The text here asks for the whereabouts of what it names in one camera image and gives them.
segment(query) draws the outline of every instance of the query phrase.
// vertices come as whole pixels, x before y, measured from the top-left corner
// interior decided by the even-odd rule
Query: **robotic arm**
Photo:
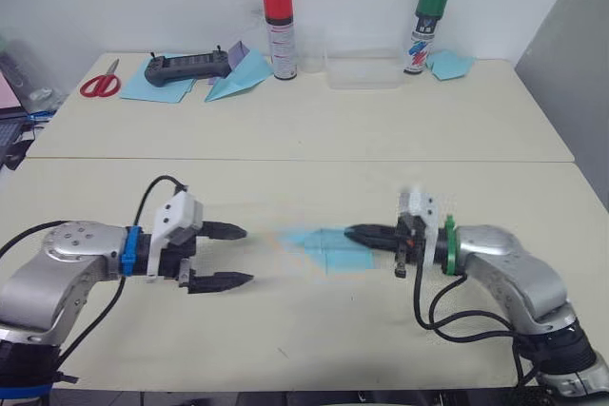
[[[396,227],[354,225],[345,234],[369,247],[394,251],[396,271],[407,263],[442,265],[446,275],[466,274],[493,295],[521,335],[520,356],[539,367],[537,381],[561,397],[609,393],[609,368],[581,329],[560,276],[526,252],[511,233],[490,225],[438,226],[434,199],[419,191],[400,198]]]
[[[67,380],[58,373],[60,347],[98,281],[161,276],[198,294],[222,292],[253,278],[236,272],[196,276],[190,258],[200,236],[237,240],[246,232],[203,222],[203,206],[184,190],[157,211],[151,235],[139,226],[98,222],[53,228],[38,254],[0,293],[0,398],[43,396],[53,382]]]

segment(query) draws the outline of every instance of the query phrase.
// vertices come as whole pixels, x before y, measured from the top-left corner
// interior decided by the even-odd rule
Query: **scissors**
[[[121,80],[114,74],[114,70],[118,67],[118,59],[115,60],[104,75],[96,76],[84,83],[80,88],[80,95],[83,97],[109,97],[118,92],[121,88]]]

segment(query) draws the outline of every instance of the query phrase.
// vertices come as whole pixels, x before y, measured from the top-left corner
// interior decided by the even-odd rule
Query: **green mount ring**
[[[446,240],[448,244],[448,254],[446,255],[446,275],[455,276],[457,269],[457,233],[455,232],[455,220],[452,214],[446,217],[444,223],[446,230]]]

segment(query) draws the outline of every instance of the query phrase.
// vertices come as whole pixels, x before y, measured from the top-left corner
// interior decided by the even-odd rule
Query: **beige tabletop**
[[[326,275],[297,249],[290,228],[394,223],[398,194],[424,184],[457,224],[513,231],[562,275],[583,328],[609,356],[609,218],[573,164],[303,163],[167,160],[26,160],[0,189],[0,239],[56,219],[129,224],[148,182],[170,173],[190,185],[205,219],[249,230],[237,242],[203,242],[201,274],[242,271],[253,282],[214,295],[188,295],[172,280],[129,279],[115,309],[65,365],[76,387],[112,390],[367,390],[507,386],[515,382],[507,340],[451,344],[414,320],[412,269],[394,278],[392,255],[377,269]],[[171,187],[155,190],[142,224]],[[0,282],[37,251],[41,237],[2,259]],[[449,279],[423,279],[424,305]],[[116,283],[94,287],[71,337],[108,302]],[[474,280],[441,313],[499,312]],[[496,328],[472,319],[466,334]]]
[[[147,54],[104,54],[83,81],[125,84]],[[333,90],[324,75],[268,78],[211,103],[199,81],[177,105],[87,99],[75,90],[30,157],[307,161],[571,162],[573,155],[512,67],[479,61],[459,80],[404,75],[385,90]]]

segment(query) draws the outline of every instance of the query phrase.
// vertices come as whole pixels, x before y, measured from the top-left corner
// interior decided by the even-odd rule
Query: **gray wall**
[[[516,72],[609,208],[609,0],[558,0]]]

